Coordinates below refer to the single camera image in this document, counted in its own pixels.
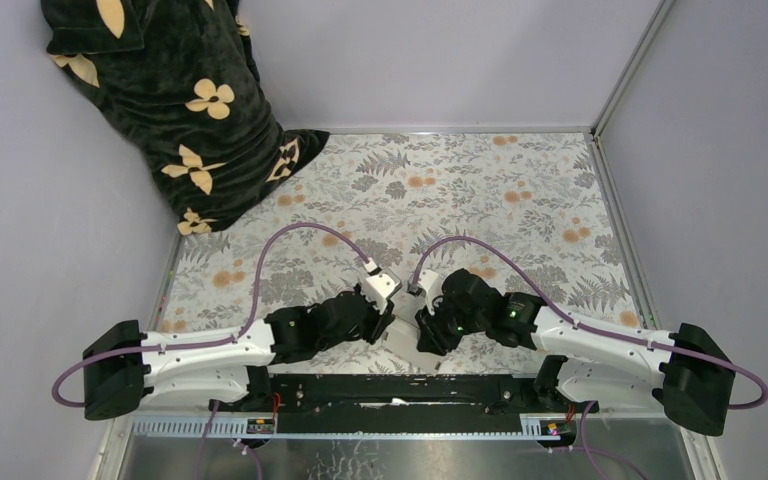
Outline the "white cardboard paper box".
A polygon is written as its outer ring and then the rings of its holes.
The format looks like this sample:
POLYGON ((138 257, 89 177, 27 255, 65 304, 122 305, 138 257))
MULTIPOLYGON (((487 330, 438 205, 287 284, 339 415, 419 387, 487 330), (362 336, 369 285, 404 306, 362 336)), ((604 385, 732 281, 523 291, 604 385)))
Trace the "white cardboard paper box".
POLYGON ((382 347, 416 367, 421 373, 436 375, 441 366, 442 357, 418 350, 419 328, 412 322, 395 317, 383 332, 380 342, 382 347))

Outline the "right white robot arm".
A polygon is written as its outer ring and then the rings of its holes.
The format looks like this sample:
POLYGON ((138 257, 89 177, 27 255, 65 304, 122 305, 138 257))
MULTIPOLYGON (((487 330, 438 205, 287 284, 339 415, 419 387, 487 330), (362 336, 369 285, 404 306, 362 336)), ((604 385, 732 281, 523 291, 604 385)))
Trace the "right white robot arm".
POLYGON ((590 401, 625 410, 661 407, 687 430, 724 431, 735 373, 701 327, 683 323, 669 332, 579 320, 539 296, 502 294, 465 269, 446 277, 424 270, 409 292, 424 301, 415 315, 421 352, 445 356, 480 333, 508 348, 546 352, 533 386, 543 410, 590 401))

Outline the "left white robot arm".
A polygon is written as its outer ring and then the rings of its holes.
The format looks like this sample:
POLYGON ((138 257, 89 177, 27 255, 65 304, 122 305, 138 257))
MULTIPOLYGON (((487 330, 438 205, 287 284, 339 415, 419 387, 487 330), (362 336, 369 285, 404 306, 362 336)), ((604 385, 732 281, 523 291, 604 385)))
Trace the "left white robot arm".
POLYGON ((321 303, 276 310, 246 333, 145 333, 137 321, 121 321, 83 352, 84 417, 216 402, 259 410, 270 397, 269 366, 307 361, 342 343, 375 343, 394 319, 392 297, 356 286, 321 303))

